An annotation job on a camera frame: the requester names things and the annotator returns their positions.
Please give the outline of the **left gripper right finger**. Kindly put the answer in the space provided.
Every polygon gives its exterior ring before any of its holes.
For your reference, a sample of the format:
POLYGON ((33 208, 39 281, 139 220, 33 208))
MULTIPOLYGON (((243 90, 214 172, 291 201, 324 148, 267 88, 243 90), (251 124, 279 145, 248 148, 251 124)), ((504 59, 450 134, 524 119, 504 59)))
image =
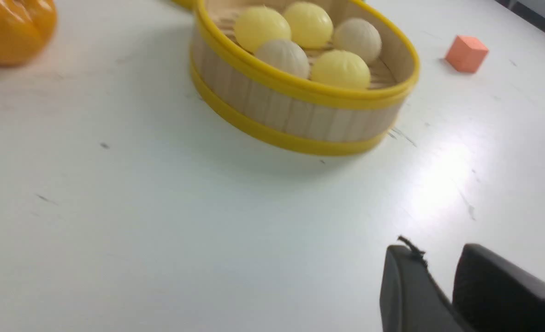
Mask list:
POLYGON ((545 281, 481 244, 465 244, 452 305, 477 332, 545 332, 545 281))

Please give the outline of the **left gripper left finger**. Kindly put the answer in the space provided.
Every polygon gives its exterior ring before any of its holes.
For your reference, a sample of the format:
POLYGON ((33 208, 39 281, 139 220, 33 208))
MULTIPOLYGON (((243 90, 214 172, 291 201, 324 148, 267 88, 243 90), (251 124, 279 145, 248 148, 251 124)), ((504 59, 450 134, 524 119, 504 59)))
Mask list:
POLYGON ((472 332, 428 270, 426 254, 409 239, 391 244, 379 296, 385 332, 472 332))

